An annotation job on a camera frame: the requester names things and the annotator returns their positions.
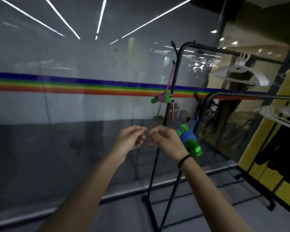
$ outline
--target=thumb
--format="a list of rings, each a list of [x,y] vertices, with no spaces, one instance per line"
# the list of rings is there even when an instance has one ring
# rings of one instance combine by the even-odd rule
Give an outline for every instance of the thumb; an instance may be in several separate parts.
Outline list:
[[[167,142],[167,139],[164,138],[163,136],[161,136],[159,133],[153,133],[153,134],[151,135],[151,139],[152,139],[155,143],[159,144],[159,146],[161,146],[161,145],[165,145],[166,142]]]
[[[137,139],[139,136],[141,136],[144,133],[143,129],[134,130],[132,133],[130,133],[130,136]]]

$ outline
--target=forearm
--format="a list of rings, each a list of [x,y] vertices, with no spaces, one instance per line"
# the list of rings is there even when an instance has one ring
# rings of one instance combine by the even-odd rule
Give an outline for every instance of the forearm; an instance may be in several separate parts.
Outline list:
[[[192,158],[183,162],[181,171],[190,184],[212,232],[253,231]]]
[[[38,232],[74,232],[87,229],[112,176],[121,163],[122,161],[112,151],[109,152]]]

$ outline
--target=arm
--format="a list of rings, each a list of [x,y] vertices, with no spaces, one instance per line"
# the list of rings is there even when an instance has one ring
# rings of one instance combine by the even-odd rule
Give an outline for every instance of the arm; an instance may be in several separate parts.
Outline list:
[[[175,130],[158,126],[150,130],[149,135],[150,143],[160,146],[177,164],[188,155]],[[182,163],[181,171],[212,232],[253,232],[193,158]]]
[[[112,150],[89,172],[74,194],[47,219],[38,232],[86,230],[114,173],[126,159],[127,153],[141,146],[146,130],[142,126],[121,130]]]

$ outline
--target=hand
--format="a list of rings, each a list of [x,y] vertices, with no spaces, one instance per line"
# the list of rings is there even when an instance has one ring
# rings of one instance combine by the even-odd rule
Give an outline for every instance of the hand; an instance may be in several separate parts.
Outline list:
[[[174,129],[165,126],[157,126],[149,132],[149,143],[161,147],[167,156],[179,163],[188,151],[182,144],[178,134]]]
[[[137,149],[143,144],[145,131],[147,131],[146,127],[138,125],[122,129],[116,138],[111,152],[117,155],[123,163],[129,151]]]

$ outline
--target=person's right hand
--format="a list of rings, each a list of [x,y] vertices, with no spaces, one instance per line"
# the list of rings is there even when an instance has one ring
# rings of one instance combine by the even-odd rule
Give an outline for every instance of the person's right hand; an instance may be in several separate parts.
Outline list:
[[[161,147],[166,155],[171,157],[175,162],[179,163],[182,158],[188,155],[188,151],[174,129],[157,126],[151,129],[148,134],[149,143]]]

